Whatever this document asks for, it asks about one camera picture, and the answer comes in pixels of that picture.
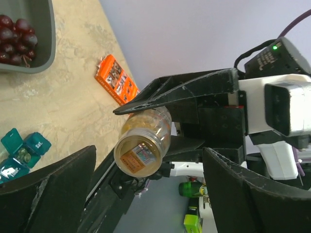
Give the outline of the clear pill bottle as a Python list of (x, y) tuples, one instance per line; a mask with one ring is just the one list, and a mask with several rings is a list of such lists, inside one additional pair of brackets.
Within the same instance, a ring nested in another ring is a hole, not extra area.
[(130, 114), (114, 147), (114, 160), (125, 174), (156, 173), (171, 144), (172, 117), (164, 106)]

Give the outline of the teal weekly pill organizer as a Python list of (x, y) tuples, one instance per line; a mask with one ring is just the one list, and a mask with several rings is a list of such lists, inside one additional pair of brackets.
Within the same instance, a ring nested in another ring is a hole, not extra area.
[(39, 132), (22, 138), (16, 128), (10, 130), (0, 141), (9, 154), (8, 158), (0, 163), (1, 184), (29, 174), (52, 146)]

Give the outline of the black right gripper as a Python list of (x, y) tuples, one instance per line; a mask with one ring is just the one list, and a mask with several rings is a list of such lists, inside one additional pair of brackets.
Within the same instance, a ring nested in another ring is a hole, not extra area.
[(131, 114), (166, 106), (177, 124), (165, 162), (201, 162), (203, 148), (212, 148), (236, 164), (245, 160), (248, 133), (246, 93), (238, 105), (227, 93), (239, 89), (236, 68), (177, 74), (154, 79), (130, 102), (113, 111)]

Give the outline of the gold bottle cap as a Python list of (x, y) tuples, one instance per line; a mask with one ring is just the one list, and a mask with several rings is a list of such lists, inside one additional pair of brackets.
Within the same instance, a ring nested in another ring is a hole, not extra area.
[(162, 154), (155, 143), (143, 136), (123, 137), (114, 148), (117, 166), (132, 177), (153, 175), (162, 163)]

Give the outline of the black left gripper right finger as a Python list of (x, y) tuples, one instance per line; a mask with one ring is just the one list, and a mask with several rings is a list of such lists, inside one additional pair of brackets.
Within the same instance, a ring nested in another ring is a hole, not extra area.
[(204, 177), (220, 233), (309, 233), (310, 191), (276, 182), (211, 148), (203, 149)]

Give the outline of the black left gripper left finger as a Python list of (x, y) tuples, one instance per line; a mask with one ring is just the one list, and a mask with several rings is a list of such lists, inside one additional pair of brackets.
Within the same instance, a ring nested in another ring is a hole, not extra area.
[(96, 147), (0, 186), (2, 233), (75, 233), (96, 164)]

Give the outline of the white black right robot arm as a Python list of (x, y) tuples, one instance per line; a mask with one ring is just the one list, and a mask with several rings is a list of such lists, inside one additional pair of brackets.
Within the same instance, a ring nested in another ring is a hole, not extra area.
[(285, 37), (256, 52), (245, 72), (159, 78), (114, 113), (167, 107), (181, 128), (174, 156), (202, 159), (218, 232), (302, 233), (311, 196), (283, 181), (298, 177), (294, 149), (311, 140), (311, 67)]

